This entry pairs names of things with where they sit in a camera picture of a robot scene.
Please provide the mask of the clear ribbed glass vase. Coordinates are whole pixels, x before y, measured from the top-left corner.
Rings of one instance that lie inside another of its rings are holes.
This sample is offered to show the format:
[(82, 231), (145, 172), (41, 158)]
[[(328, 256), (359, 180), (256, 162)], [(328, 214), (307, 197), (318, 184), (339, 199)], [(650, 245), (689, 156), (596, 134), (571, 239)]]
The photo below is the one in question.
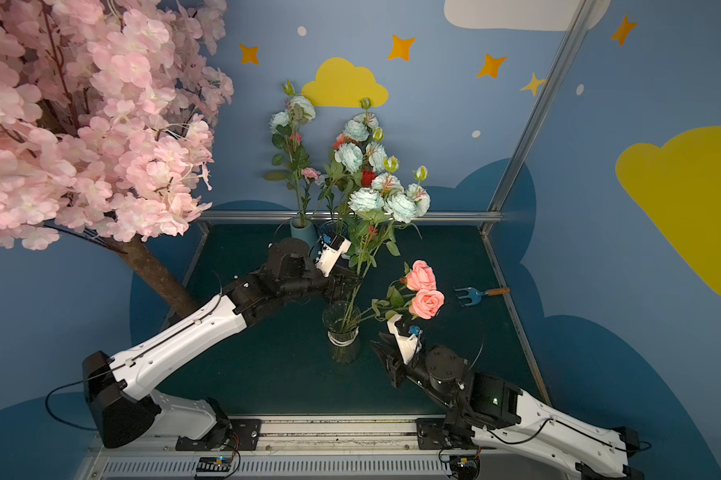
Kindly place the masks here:
[(358, 356), (358, 315), (360, 310), (348, 301), (336, 301), (322, 312), (322, 323), (330, 342), (330, 355), (338, 364), (350, 364)]

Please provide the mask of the blue rose stem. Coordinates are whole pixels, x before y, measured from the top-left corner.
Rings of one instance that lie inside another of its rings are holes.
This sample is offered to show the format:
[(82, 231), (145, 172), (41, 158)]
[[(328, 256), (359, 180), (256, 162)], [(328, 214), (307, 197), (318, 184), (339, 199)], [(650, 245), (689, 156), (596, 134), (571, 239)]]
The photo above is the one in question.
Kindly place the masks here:
[[(348, 237), (352, 246), (346, 253), (348, 268), (354, 270), (362, 281), (369, 270), (376, 266), (375, 258), (380, 249), (385, 248), (391, 255), (398, 256), (396, 232), (424, 216), (429, 209), (429, 195), (418, 182), (404, 186), (396, 176), (385, 170), (373, 185), (388, 194), (381, 215), (370, 218), (356, 214), (362, 220), (356, 225), (354, 235)], [(360, 286), (348, 298), (350, 304), (356, 302), (358, 292)]]

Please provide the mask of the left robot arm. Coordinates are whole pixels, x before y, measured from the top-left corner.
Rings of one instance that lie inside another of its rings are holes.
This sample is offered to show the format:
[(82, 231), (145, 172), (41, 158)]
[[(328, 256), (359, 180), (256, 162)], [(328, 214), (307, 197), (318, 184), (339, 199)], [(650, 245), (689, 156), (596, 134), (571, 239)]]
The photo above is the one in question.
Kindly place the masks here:
[(142, 437), (176, 440), (182, 451), (234, 449), (234, 428), (216, 400), (163, 394), (158, 385), (206, 350), (304, 297), (336, 301), (358, 284), (342, 263), (350, 240), (334, 233), (318, 256), (300, 239), (268, 247), (262, 267), (234, 280), (206, 305), (156, 336), (112, 356), (98, 351), (82, 364), (84, 399), (105, 448)]

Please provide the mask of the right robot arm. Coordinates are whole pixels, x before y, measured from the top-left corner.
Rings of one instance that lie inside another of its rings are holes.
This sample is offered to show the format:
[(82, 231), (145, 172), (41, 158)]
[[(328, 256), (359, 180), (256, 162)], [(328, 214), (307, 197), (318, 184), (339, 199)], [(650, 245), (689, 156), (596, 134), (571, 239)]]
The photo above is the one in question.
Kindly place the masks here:
[(607, 429), (566, 415), (527, 391), (480, 373), (445, 346), (380, 334), (372, 343), (393, 387), (409, 381), (445, 412), (416, 423), (422, 450), (501, 450), (544, 463), (572, 479), (641, 479), (629, 460), (642, 450), (628, 427)]

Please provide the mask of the purple ribbed glass vase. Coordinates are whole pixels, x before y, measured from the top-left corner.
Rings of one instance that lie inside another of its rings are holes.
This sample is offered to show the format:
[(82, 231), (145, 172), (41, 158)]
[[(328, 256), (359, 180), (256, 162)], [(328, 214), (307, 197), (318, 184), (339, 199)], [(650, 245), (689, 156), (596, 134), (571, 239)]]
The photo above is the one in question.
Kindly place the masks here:
[(344, 226), (340, 220), (328, 220), (318, 228), (318, 253), (330, 248), (338, 250), (344, 242)]

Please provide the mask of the light blue ceramic vase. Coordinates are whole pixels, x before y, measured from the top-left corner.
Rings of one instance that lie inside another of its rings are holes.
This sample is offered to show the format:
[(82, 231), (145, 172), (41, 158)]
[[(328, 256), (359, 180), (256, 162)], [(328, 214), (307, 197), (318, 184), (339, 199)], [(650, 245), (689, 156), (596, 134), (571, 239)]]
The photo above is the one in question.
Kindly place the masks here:
[(314, 222), (304, 217), (294, 217), (290, 220), (290, 236), (306, 242), (312, 248), (318, 242), (318, 232)]

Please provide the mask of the white flower stem blue vase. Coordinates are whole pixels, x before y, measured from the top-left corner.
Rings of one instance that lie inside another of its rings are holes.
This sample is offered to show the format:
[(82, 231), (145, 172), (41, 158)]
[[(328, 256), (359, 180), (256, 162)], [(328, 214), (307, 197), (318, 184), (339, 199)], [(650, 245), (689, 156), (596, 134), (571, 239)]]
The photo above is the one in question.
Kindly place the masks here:
[(318, 182), (320, 172), (312, 167), (302, 128), (316, 119), (316, 108), (306, 96), (296, 91), (296, 86), (290, 80), (284, 82), (282, 90), (286, 94), (284, 109), (274, 113), (268, 123), (272, 146), (278, 152), (272, 156), (274, 170), (264, 174), (264, 180), (284, 182), (286, 188), (296, 194), (296, 218), (292, 220), (292, 225), (306, 228), (310, 223), (310, 189)]

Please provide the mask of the pink rose stem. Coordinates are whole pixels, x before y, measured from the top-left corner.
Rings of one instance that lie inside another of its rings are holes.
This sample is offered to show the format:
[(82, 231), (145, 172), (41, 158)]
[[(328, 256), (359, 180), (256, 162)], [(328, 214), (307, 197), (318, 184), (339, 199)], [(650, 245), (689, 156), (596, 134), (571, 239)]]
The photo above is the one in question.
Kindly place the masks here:
[(430, 320), (444, 302), (433, 269), (424, 260), (416, 260), (412, 265), (404, 264), (403, 276), (388, 285), (382, 298), (370, 301), (370, 306), (360, 313), (360, 322)]

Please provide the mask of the pink cherry blossom tree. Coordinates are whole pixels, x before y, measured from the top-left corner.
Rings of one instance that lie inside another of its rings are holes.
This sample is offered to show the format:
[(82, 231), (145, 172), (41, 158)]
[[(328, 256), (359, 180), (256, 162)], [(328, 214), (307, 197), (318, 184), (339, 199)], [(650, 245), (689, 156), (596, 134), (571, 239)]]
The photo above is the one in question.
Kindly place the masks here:
[(116, 252), (181, 316), (196, 302), (148, 250), (208, 204), (223, 1), (0, 1), (0, 247), (62, 234)]

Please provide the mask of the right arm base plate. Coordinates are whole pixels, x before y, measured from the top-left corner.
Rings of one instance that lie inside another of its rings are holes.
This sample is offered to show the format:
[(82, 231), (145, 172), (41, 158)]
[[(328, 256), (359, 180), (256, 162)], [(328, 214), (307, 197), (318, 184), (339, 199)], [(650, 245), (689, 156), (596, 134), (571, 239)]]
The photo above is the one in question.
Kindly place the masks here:
[(419, 450), (476, 450), (474, 433), (463, 420), (417, 418), (416, 440)]

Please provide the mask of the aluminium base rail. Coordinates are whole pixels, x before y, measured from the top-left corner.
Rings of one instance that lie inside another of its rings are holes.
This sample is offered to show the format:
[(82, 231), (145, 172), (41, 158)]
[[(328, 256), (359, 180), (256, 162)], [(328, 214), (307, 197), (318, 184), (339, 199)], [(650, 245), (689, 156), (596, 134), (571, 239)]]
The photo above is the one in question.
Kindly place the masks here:
[(415, 415), (242, 416), (234, 445), (180, 451), (170, 436), (142, 437), (118, 449), (99, 439), (78, 479), (453, 479), (477, 459), (475, 479), (562, 479), (541, 462), (495, 449), (423, 450)]

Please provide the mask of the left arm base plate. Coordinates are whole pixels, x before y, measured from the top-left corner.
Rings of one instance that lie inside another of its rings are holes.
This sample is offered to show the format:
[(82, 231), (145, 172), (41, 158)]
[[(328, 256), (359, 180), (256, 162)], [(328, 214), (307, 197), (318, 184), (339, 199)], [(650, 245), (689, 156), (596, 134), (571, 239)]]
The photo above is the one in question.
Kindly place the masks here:
[(258, 418), (226, 419), (218, 422), (198, 440), (188, 437), (178, 438), (176, 451), (254, 451), (258, 447), (260, 430), (262, 430), (262, 420)]

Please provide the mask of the aluminium frame corner post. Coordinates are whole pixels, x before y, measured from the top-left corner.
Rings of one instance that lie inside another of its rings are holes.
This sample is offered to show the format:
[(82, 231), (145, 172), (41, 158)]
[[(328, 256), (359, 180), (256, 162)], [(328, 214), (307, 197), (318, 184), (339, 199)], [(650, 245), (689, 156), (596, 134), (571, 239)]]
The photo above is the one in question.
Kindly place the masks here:
[(484, 221), (480, 225), (480, 234), (484, 240), (488, 240), (489, 232), (492, 230), (494, 224), (502, 220), (502, 208), (534, 146), (536, 137), (542, 130), (542, 126), (554, 104), (556, 95), (589, 30), (588, 25), (590, 19), (595, 17), (594, 13), (599, 4), (600, 1), (595, 0), (580, 1), (574, 11), (571, 23), (563, 36), (562, 42), (547, 72), (547, 78), (544, 86), (542, 86), (542, 92), (538, 94), (537, 99), (534, 101), (530, 116), (524, 126), (518, 144), (492, 195), (487, 208), (490, 220)]

